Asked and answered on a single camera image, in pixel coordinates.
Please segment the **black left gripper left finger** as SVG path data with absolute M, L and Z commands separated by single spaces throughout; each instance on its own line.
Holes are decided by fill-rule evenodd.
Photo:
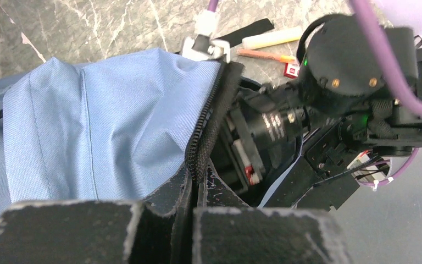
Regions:
M 186 168 L 140 201 L 27 201 L 0 216 L 0 263 L 179 263 Z

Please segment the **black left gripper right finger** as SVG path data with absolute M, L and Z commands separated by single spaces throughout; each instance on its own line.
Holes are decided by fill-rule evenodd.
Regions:
M 350 263 L 335 219 L 322 210 L 255 208 L 209 165 L 193 211 L 192 263 Z

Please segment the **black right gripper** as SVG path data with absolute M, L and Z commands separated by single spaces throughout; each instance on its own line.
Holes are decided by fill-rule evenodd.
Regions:
M 242 81 L 218 136 L 218 174 L 236 193 L 267 185 L 301 149 L 305 111 L 297 87 Z

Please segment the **blue backpack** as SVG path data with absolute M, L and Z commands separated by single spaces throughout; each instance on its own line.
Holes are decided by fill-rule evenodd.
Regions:
M 24 201 L 139 200 L 183 165 L 242 65 L 160 48 L 51 58 L 0 79 L 0 215 Z

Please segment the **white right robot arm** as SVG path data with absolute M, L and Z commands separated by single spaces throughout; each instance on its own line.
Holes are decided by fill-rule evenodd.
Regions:
M 242 80 L 212 152 L 247 204 L 339 208 L 396 178 L 391 158 L 422 148 L 422 117 L 390 93 L 354 16 L 310 24 L 293 72 L 278 86 Z

